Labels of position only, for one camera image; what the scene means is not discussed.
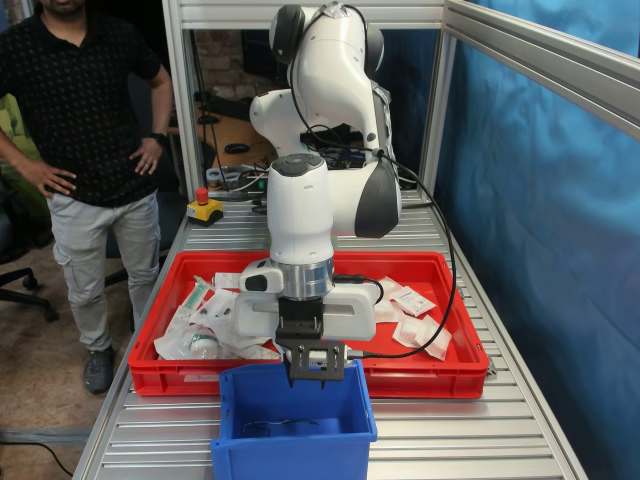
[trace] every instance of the brick wall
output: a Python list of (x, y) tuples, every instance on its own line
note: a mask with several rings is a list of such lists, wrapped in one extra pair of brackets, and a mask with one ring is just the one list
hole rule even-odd
[(9, 25), (15, 25), (24, 20), (24, 12), (22, 11), (22, 2), (20, 0), (4, 0), (4, 6), (7, 9)]
[(244, 71), (239, 30), (197, 31), (195, 35), (207, 90), (239, 100), (278, 88), (271, 80)]

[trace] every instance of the black bracket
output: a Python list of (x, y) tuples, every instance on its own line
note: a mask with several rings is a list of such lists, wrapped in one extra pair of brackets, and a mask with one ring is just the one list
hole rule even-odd
[[(294, 380), (342, 381), (344, 378), (343, 342), (323, 341), (322, 299), (278, 300), (280, 323), (276, 343), (291, 353), (285, 361), (289, 383)], [(313, 354), (325, 361), (318, 362)]]

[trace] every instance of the red button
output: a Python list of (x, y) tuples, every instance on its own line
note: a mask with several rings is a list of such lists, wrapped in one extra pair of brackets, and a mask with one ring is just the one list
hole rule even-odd
[(209, 190), (206, 188), (196, 188), (196, 202), (200, 205), (209, 203)]

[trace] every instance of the slotted aluminum surface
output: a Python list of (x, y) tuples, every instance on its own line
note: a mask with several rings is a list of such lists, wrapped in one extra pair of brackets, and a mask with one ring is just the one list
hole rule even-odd
[[(403, 194), (405, 205), (420, 201), (415, 192)], [(267, 236), (266, 217), (252, 213), (251, 205), (226, 204), (225, 218), (212, 228), (186, 226), (171, 255), (264, 249)], [(382, 240), (341, 237), (338, 247), (430, 250), (450, 259), (440, 224), (424, 208), (404, 210)], [(379, 433), (368, 478), (586, 478), (457, 247), (456, 260), (459, 291), (497, 375), (487, 379), (479, 400), (373, 400)], [(123, 362), (74, 478), (213, 479), (209, 441), (218, 435), (219, 415), (217, 397), (136, 395)]]

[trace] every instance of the man's right hand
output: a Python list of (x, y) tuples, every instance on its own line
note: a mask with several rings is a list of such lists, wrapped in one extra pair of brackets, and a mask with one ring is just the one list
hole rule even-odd
[(46, 190), (45, 187), (47, 186), (65, 195), (71, 194), (71, 192), (76, 189), (72, 183), (63, 178), (76, 178), (73, 173), (52, 167), (45, 162), (29, 160), (22, 162), (17, 166), (17, 169), (20, 174), (29, 183), (35, 185), (46, 198), (53, 198), (53, 195)]

